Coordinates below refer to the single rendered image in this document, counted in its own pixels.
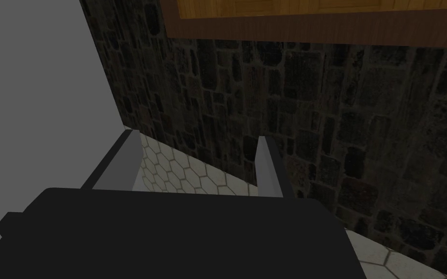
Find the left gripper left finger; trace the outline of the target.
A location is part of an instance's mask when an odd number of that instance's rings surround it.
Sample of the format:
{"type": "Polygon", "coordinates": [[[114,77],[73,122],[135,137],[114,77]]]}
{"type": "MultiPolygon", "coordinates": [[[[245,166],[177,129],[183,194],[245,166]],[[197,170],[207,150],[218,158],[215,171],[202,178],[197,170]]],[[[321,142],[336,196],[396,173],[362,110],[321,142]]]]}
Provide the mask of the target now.
{"type": "Polygon", "coordinates": [[[81,189],[132,191],[143,159],[141,134],[125,130],[81,189]]]}

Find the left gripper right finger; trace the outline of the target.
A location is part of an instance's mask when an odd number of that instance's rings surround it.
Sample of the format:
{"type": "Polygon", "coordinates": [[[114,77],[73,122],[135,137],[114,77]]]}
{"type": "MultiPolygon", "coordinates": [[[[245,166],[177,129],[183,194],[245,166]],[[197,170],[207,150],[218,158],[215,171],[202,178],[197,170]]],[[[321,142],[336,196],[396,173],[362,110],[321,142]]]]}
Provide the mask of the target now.
{"type": "Polygon", "coordinates": [[[259,137],[254,162],[258,196],[295,197],[278,146],[272,137],[259,137]]]}

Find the brown wooden cupboard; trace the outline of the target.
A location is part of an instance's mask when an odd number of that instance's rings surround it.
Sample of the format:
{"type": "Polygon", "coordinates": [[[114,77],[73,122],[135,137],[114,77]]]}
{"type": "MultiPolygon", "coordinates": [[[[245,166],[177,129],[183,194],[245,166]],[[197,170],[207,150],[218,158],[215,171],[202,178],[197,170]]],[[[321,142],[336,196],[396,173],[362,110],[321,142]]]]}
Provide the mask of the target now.
{"type": "Polygon", "coordinates": [[[447,9],[181,19],[160,0],[170,38],[447,48],[447,9]]]}

